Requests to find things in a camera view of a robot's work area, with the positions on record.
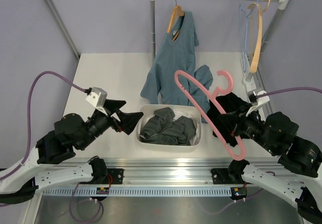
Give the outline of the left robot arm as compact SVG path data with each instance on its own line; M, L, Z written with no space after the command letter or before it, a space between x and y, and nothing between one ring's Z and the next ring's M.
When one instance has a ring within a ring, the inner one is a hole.
M1 180L1 206L26 202L47 189L74 182L101 184L108 178L105 161L92 157L75 168L54 170L53 167L74 158L76 150L83 151L109 128L130 135L142 112L124 113L124 100L106 100L103 113L94 110L86 121L69 113L54 123L54 129L37 141L19 169Z

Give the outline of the beige plastic hanger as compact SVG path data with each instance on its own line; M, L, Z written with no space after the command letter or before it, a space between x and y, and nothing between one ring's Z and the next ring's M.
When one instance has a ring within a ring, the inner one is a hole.
M261 8L260 4L255 2L251 3L248 6L249 10L254 10L257 8L257 40L255 44L255 48L253 49L253 13L250 12L249 19L250 19L250 26L251 26L251 50L253 53L252 62L250 65L249 73L254 74L256 73L259 65L259 59L261 54L261 47L262 47L262 35L263 35L263 13L269 8L271 0L267 0L268 3L264 9Z

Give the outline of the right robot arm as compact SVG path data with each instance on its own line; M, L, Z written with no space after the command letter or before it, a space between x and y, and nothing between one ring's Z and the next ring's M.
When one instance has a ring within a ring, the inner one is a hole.
M297 136L298 124L281 112L261 120L259 113L247 114L246 106L235 112L217 115L225 140L236 136L249 138L261 146L278 163L295 174L303 186L291 184L261 171L247 160L233 160L228 178L255 184L280 197L297 209L310 223L321 223L321 150L313 142Z

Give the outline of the black t shirt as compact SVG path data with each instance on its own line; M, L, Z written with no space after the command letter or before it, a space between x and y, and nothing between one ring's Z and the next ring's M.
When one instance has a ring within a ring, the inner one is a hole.
M235 95L233 92L225 95L225 96L218 96L216 97L217 102L223 107L226 113L235 112L240 107L250 107L250 103L244 101L237 95ZM229 144L232 147L235 147L237 145L237 142L235 138L231 135L232 129L226 129L224 123L226 122L229 124L228 119L223 119L223 121L220 120L220 112L218 109L214 106L214 104L209 101L210 109L207 112L207 116L212 121L212 123L216 126L218 131L221 133L221 135L224 137L227 144Z

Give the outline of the grey clothes in basket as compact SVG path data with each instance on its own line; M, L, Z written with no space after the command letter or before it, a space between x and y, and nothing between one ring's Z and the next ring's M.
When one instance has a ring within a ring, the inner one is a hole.
M174 111L166 107L154 111L139 136L144 143L190 146L196 132L192 118L184 115L176 118Z

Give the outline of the white laundry basket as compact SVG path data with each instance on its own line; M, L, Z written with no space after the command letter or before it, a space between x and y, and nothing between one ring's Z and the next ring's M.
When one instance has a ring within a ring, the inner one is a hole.
M140 139L140 131L142 130L143 126L147 123L147 121L153 117L153 113L157 109L161 108L171 108L176 118L179 118L180 116L184 115L188 118L192 118L195 124L195 127L197 128L196 135L191 140L190 146L184 146L184 145L160 145L160 144L151 144L151 143L144 143ZM141 109L141 112L144 113L143 117L139 120L138 125L136 126L135 134L136 139L138 143L147 150L156 150L156 151L163 151L163 152L190 152L199 144L201 140L201 115L198 112L198 110L195 107L191 106L179 106L179 105L144 105Z

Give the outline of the wooden hanger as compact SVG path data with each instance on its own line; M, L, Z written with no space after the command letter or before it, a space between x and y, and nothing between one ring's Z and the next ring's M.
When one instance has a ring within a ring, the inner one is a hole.
M185 15L185 12L182 10L181 6L178 5L177 0L175 0L175 6L173 8L170 20L169 20L169 24L167 27L167 33L170 35L171 34L171 30L173 28L173 26L175 25L177 18L178 17L183 17Z

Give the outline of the teal blue t shirt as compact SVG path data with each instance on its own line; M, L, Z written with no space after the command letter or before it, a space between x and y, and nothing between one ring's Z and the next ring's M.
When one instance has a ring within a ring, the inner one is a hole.
M195 47L199 45L191 11L179 17L170 33L166 33L149 70L140 96L151 104L193 106L178 88L175 72L182 70L198 80L206 89L213 82L209 66L196 67Z

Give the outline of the aluminium mounting rail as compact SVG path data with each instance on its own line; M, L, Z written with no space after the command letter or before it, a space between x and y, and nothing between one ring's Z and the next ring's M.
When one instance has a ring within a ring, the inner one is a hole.
M231 158L108 158L109 168L123 169L122 186L209 186L211 169L225 168Z

